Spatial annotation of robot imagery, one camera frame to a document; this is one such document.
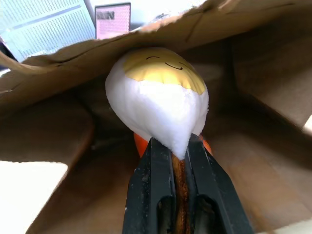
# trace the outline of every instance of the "stuffed toy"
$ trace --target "stuffed toy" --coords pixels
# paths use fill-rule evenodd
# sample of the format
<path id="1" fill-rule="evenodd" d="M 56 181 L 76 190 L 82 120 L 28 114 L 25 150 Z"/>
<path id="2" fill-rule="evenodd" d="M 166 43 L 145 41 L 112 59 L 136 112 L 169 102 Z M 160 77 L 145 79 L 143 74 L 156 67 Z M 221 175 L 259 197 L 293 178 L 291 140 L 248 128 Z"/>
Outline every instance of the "stuffed toy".
<path id="1" fill-rule="evenodd" d="M 150 47 L 121 57 L 105 88 L 112 109 L 134 132 L 140 157 L 151 137 L 172 151 L 177 191 L 175 233 L 190 233 L 184 157 L 191 133 L 200 136 L 206 121 L 209 97 L 203 79 L 173 51 Z M 207 142 L 203 140 L 203 144 L 211 152 Z"/>

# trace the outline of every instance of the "yellow plush head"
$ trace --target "yellow plush head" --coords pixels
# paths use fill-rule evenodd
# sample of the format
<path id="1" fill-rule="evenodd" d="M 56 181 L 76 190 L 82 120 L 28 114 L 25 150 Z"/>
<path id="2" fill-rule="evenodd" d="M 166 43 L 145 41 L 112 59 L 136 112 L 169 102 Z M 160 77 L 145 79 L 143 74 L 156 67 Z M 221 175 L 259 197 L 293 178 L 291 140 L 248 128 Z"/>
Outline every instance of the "yellow plush head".
<path id="1" fill-rule="evenodd" d="M 176 53 L 158 47 L 133 51 L 123 64 L 126 77 L 136 81 L 156 81 L 179 84 L 198 94 L 205 90 L 202 78 L 194 68 Z"/>

